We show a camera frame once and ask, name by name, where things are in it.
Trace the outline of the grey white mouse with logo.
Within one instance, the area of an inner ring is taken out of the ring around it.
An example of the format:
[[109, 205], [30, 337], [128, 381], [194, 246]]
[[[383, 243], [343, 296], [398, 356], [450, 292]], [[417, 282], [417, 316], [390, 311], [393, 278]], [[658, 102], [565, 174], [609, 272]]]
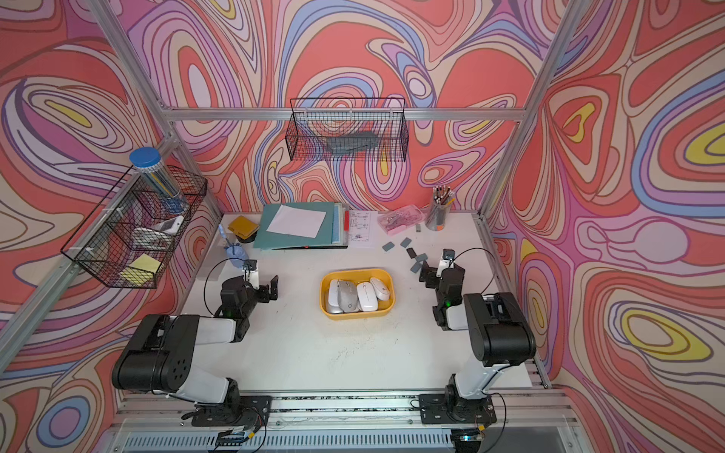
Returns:
[[339, 281], [339, 304], [343, 313], [356, 313], [359, 310], [357, 285], [348, 280]]

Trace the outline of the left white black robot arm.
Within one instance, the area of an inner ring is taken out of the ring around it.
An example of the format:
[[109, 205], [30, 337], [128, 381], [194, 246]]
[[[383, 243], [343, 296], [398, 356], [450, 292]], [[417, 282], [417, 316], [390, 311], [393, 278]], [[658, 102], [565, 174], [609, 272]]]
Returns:
[[232, 399], [234, 379], [203, 369], [194, 361], [196, 349], [243, 341], [257, 305], [279, 297], [279, 278], [255, 287], [245, 277], [233, 277], [223, 282], [220, 297], [221, 306], [211, 317], [147, 315], [113, 366], [113, 387], [169, 394], [197, 405], [223, 405]]

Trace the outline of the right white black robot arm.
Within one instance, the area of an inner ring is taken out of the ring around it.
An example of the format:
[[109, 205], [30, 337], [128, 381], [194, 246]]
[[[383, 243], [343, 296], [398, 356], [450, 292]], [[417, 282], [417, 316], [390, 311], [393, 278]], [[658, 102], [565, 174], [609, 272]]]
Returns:
[[442, 330], [465, 331], [471, 355], [460, 372], [451, 376], [447, 401], [481, 400], [503, 373], [532, 359], [534, 334], [511, 293], [464, 292], [466, 271], [448, 260], [436, 269], [421, 265], [419, 280], [435, 292], [432, 314]]

